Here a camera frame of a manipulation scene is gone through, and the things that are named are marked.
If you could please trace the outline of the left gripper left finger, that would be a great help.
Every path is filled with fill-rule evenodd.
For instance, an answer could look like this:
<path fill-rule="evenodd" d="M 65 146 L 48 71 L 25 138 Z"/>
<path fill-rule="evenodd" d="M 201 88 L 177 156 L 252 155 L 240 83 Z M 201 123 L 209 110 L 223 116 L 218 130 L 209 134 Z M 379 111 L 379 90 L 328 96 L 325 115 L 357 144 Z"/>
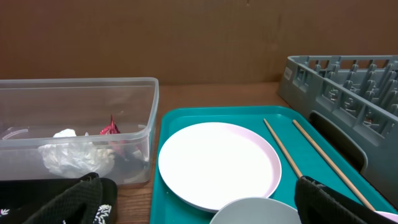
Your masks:
<path fill-rule="evenodd" d="M 66 189 L 47 202 L 33 202 L 11 210 L 4 217 L 6 223 L 28 224 L 93 224 L 100 205 L 112 205 L 111 216 L 117 219 L 118 187 L 107 178 L 92 172 L 80 178 L 79 183 Z"/>

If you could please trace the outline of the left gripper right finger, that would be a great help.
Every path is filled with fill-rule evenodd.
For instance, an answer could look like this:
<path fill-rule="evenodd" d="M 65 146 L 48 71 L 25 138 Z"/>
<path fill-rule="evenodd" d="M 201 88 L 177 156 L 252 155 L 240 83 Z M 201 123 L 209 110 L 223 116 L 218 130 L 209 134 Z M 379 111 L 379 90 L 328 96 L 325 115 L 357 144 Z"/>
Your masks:
<path fill-rule="evenodd" d="M 305 175 L 295 184 L 294 201 L 303 224 L 395 224 Z"/>

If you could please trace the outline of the white rice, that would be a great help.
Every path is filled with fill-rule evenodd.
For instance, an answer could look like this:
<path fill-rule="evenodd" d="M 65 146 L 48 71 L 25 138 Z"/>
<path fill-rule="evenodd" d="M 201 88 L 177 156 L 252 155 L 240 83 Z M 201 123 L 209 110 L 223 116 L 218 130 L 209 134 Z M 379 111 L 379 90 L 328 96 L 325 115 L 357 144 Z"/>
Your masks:
<path fill-rule="evenodd" d="M 113 218 L 111 215 L 112 212 L 112 205 L 108 204 L 102 204 L 99 206 L 96 215 L 93 220 L 93 224 L 111 224 L 114 222 Z M 3 221 L 4 217 L 9 215 L 11 212 L 11 209 L 1 209 L 1 223 L 6 223 L 6 221 Z M 66 220 L 62 220 L 63 224 L 67 224 L 68 222 Z"/>

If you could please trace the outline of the wooden chopstick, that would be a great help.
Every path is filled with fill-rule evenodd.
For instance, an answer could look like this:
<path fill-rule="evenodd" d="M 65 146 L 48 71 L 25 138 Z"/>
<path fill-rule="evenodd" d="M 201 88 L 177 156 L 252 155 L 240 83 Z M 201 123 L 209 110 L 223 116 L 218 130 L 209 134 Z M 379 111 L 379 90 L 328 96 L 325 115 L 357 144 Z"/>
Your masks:
<path fill-rule="evenodd" d="M 294 119 L 293 124 L 306 138 L 306 140 L 314 147 L 314 149 L 322 156 L 326 163 L 335 171 L 340 179 L 346 184 L 346 186 L 357 196 L 357 198 L 370 210 L 375 211 L 376 209 L 369 203 L 366 197 L 355 187 L 352 181 L 341 171 L 341 169 L 329 158 L 329 156 L 323 151 L 323 149 L 312 139 L 312 137 L 303 129 L 303 127 Z"/>
<path fill-rule="evenodd" d="M 291 168 L 295 172 L 295 175 L 297 176 L 298 179 L 301 178 L 303 174 L 301 173 L 300 169 L 297 167 L 296 163 L 294 162 L 291 155 L 283 145 L 282 141 L 279 139 L 278 135 L 275 133 L 269 122 L 266 119 L 263 119 L 263 121 L 264 124 L 267 126 L 269 132 L 271 133 L 272 137 L 274 138 L 275 142 L 279 146 L 280 150 L 284 154 L 285 158 L 287 159 L 288 163 L 290 164 Z"/>

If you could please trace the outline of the white tissue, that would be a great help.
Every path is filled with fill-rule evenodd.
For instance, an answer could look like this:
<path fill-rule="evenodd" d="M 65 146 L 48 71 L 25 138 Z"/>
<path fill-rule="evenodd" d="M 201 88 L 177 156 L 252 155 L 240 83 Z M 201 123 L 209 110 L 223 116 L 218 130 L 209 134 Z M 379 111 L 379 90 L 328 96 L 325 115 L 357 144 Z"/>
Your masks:
<path fill-rule="evenodd" d="M 115 150 L 106 142 L 68 142 L 38 147 L 44 166 L 64 178 L 78 178 L 95 172 L 110 173 L 115 165 Z"/>

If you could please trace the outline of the grey bowl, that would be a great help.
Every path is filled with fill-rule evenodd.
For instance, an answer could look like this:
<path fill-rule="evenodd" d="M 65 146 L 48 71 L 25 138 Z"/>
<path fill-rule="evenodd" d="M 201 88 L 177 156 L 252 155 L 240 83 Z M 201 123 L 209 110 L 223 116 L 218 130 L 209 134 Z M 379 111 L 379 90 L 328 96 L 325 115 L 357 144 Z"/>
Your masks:
<path fill-rule="evenodd" d="M 220 209 L 210 224 L 301 224 L 297 209 L 261 197 L 235 200 Z"/>

